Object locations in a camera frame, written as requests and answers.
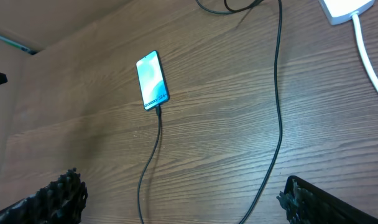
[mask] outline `white cable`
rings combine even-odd
[[[361,22],[359,20],[359,16],[357,15],[357,13],[354,13],[352,15],[352,20],[355,27],[357,47],[359,48],[359,53],[361,55],[364,67],[366,69],[367,74],[369,75],[371,83],[373,83],[374,88],[376,88],[378,92],[378,78],[376,73],[374,72],[373,66],[370,63],[369,56],[367,55],[366,48],[364,46]]]

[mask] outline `wall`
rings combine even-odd
[[[42,50],[129,0],[0,0],[0,34]]]
[[[28,57],[29,54],[0,41],[0,72],[8,78],[7,83],[0,85],[0,168],[4,159],[7,132],[12,121],[22,65]]]

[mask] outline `black cord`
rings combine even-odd
[[[237,13],[237,12],[245,11],[247,9],[252,9],[253,7],[257,6],[259,3],[262,2],[262,0],[255,0],[253,3],[251,3],[247,7],[244,7],[242,9],[238,9],[238,10],[234,10],[234,9],[231,9],[228,6],[226,0],[224,0],[225,7],[229,11],[228,12],[219,12],[219,11],[213,11],[213,10],[207,9],[202,4],[200,4],[199,0],[195,0],[195,1],[197,2],[197,4],[202,9],[204,9],[208,12],[214,13],[214,14],[234,14],[234,13]],[[281,115],[281,112],[280,112],[279,90],[278,90],[278,83],[277,83],[277,59],[279,57],[280,37],[281,37],[281,33],[282,33],[283,6],[282,6],[282,0],[278,0],[278,2],[279,2],[279,26],[278,26],[278,29],[277,29],[277,43],[276,43],[276,51],[275,51],[274,83],[275,83],[275,99],[276,99],[277,119],[279,121],[279,140],[277,141],[277,147],[276,147],[276,150],[275,150],[275,154],[272,158],[272,162],[270,163],[270,166],[268,168],[268,171],[266,172],[264,180],[262,181],[261,186],[259,187],[257,195],[254,198],[254,200],[252,201],[250,208],[248,209],[247,213],[242,218],[242,220],[239,222],[239,224],[245,223],[247,221],[247,219],[249,218],[250,214],[252,213],[252,211],[254,210],[254,208],[256,207],[256,204],[257,204],[257,202],[258,202],[258,200],[259,200],[259,198],[262,194],[262,191],[264,191],[265,186],[266,186],[266,184],[269,180],[270,173],[272,172],[272,169],[274,168],[274,165],[275,165],[276,159],[277,159],[277,155],[279,154],[280,146],[282,145],[283,126],[282,126],[282,115]]]
[[[145,172],[146,172],[147,166],[149,166],[149,164],[150,164],[150,162],[151,162],[151,160],[152,160],[152,158],[153,158],[154,152],[156,151],[157,144],[159,143],[160,131],[161,131],[161,129],[162,129],[162,109],[161,109],[160,105],[157,105],[157,106],[156,106],[156,114],[157,114],[157,117],[158,117],[158,119],[159,119],[159,130],[157,131],[156,142],[155,142],[155,144],[154,144],[152,154],[150,155],[149,160],[147,161],[147,163],[146,163],[146,165],[145,165],[145,168],[144,168],[144,170],[142,171],[141,177],[139,178],[139,182],[138,182],[138,190],[137,190],[137,205],[138,205],[139,218],[140,218],[142,224],[144,224],[144,219],[142,218],[142,212],[141,212],[141,200],[139,199],[139,192],[141,191],[142,178],[144,178],[144,175],[145,175]]]

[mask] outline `wooden table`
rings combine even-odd
[[[223,1],[204,1],[222,9]],[[245,0],[232,7],[247,4]],[[217,16],[196,2],[137,0],[30,58],[0,175],[0,208],[77,167],[83,223],[139,223],[136,189],[157,133],[135,69],[160,52],[171,100],[142,185],[146,223],[237,223],[274,153],[277,1]],[[378,74],[378,1],[361,16]],[[276,199],[297,175],[378,218],[378,95],[353,25],[318,1],[283,2],[283,144],[248,223],[288,223]]]

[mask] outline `smartphone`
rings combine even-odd
[[[170,99],[157,51],[152,51],[137,62],[137,72],[145,110],[151,110]]]

